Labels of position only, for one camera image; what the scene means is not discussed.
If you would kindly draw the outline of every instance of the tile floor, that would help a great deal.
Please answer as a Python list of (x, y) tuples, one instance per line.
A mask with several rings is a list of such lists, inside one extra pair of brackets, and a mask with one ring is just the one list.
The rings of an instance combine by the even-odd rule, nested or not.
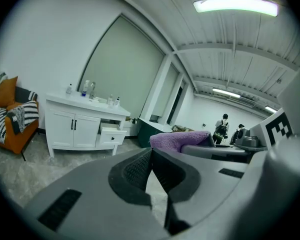
[[(117, 154), (139, 149), (136, 139), (125, 139), (118, 146)], [(70, 151), (55, 150), (55, 157), (49, 156), (45, 134), (35, 134), (21, 155), (0, 147), (0, 184), (5, 193), (20, 206), (40, 190), (84, 163), (111, 156), (111, 150)], [(164, 224), (167, 194), (151, 172), (146, 192), (151, 195), (152, 212), (161, 225)]]

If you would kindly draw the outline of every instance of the drawer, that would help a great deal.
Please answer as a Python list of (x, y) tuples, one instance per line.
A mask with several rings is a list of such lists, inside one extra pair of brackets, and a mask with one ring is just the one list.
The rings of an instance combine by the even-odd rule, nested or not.
[(119, 125), (104, 123), (100, 124), (100, 144), (121, 145), (127, 134), (126, 130), (120, 130)]

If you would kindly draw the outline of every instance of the tube light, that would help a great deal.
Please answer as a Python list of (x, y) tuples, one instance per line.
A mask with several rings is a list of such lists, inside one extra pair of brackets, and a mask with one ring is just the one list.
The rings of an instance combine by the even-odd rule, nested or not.
[(220, 89), (213, 88), (212, 91), (214, 91), (216, 93), (230, 95), (230, 96), (233, 96), (233, 97), (236, 97), (236, 98), (240, 98), (241, 97), (239, 94), (235, 94), (233, 92), (229, 92), (229, 91), (226, 91), (226, 90), (220, 90)]
[(276, 113), (278, 111), (278, 110), (275, 110), (274, 108), (269, 107), (269, 106), (265, 106), (265, 109), (271, 111), (272, 113)]
[(262, 0), (201, 0), (193, 3), (198, 13), (218, 10), (244, 10), (271, 16), (278, 15), (278, 5)]

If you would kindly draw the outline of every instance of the cabinet door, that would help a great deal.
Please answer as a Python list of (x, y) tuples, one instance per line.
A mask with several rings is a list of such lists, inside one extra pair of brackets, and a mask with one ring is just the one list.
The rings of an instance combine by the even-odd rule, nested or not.
[(96, 146), (100, 118), (76, 114), (74, 119), (73, 146), (93, 148)]
[(74, 146), (75, 114), (50, 109), (49, 132), (51, 144), (60, 147)]

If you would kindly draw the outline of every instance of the purple cloth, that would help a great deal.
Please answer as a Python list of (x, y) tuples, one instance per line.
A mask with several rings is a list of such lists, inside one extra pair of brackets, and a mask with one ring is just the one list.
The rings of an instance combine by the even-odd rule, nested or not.
[(150, 137), (150, 144), (151, 148), (180, 152), (183, 145), (198, 145), (209, 136), (209, 131), (159, 133)]

